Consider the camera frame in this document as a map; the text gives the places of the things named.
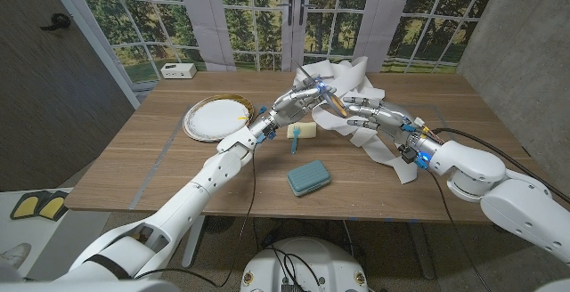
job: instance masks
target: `white paper towel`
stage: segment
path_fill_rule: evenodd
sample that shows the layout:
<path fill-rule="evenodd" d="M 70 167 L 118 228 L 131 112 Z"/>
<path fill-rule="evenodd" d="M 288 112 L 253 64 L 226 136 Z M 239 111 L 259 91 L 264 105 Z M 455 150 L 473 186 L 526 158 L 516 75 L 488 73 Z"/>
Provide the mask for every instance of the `white paper towel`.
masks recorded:
<path fill-rule="evenodd" d="M 352 63 L 341 61 L 339 64 L 332 64 L 326 60 L 307 64 L 303 66 L 303 69 L 309 75 L 319 73 L 328 85 L 337 88 L 335 95 L 340 99 L 343 96 L 348 96 L 381 100 L 384 98 L 385 92 L 382 89 L 374 88 L 366 77 L 367 61 L 368 58 L 365 56 L 357 58 Z M 305 79 L 305 74 L 297 69 L 294 84 L 298 84 L 303 79 Z M 323 109 L 322 105 L 323 103 L 316 106 L 312 113 L 313 120 L 320 127 L 326 130 L 335 130 L 344 136 L 353 134 L 350 142 L 357 147 L 362 147 L 375 162 L 393 167 L 402 184 L 416 179 L 418 167 L 413 163 L 406 164 L 401 157 L 396 157 L 377 137 L 376 131 L 350 126 L 346 123 L 349 119 L 366 120 L 366 118 L 356 116 L 340 118 Z"/>

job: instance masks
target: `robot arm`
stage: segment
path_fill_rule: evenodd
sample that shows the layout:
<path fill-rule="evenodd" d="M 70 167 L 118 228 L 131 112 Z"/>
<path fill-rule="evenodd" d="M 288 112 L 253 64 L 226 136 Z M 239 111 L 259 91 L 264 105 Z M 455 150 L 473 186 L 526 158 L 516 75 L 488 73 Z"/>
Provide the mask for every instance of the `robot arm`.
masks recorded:
<path fill-rule="evenodd" d="M 448 188 L 458 198 L 479 203 L 501 228 L 545 249 L 570 265 L 570 212 L 536 179 L 511 171 L 493 154 L 443 142 L 419 118 L 382 101 L 346 97 L 347 110 L 368 121 L 349 125 L 377 130 L 394 140 L 402 158 L 420 168 L 451 173 Z"/>
<path fill-rule="evenodd" d="M 337 100 L 334 92 L 318 75 L 291 88 L 249 127 L 220 141 L 217 153 L 159 211 L 103 234 L 57 280 L 128 279 L 166 266 L 182 236 L 212 196 L 251 160 L 257 144 L 272 139 L 278 128 L 297 122 L 320 102 Z"/>

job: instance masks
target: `yellow sponge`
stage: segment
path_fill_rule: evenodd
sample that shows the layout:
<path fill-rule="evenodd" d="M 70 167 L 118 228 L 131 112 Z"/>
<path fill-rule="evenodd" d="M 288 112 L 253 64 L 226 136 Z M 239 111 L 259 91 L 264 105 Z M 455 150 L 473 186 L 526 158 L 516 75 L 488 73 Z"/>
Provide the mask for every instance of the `yellow sponge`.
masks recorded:
<path fill-rule="evenodd" d="M 289 124 L 287 127 L 287 138 L 293 138 L 293 128 L 298 126 L 301 129 L 301 133 L 297 138 L 313 138 L 317 135 L 317 124 L 314 122 L 310 123 L 295 123 Z"/>

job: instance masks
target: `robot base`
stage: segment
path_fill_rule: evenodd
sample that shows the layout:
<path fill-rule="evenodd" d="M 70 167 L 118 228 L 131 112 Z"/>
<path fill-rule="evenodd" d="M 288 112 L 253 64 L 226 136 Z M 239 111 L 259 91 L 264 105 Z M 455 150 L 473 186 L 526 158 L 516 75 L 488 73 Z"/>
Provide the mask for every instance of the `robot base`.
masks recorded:
<path fill-rule="evenodd" d="M 297 255 L 311 266 L 321 288 L 300 260 L 292 256 L 287 261 L 289 271 L 293 273 L 293 267 L 295 268 L 297 283 L 305 291 L 368 291 L 362 267 L 345 250 L 328 241 L 307 237 L 289 238 L 280 240 L 273 247 Z M 271 249 L 259 252 L 243 272 L 241 292 L 298 291 L 291 277 L 285 277 L 275 253 L 285 266 L 281 252 Z"/>

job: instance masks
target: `teal sponge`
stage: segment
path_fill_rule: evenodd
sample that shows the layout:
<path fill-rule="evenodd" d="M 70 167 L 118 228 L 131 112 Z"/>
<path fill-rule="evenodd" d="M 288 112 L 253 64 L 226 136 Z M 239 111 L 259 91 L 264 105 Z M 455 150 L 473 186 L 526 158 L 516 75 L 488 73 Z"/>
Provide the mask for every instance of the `teal sponge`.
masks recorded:
<path fill-rule="evenodd" d="M 315 191 L 330 182 L 330 174 L 320 160 L 297 167 L 287 173 L 287 181 L 297 196 Z"/>

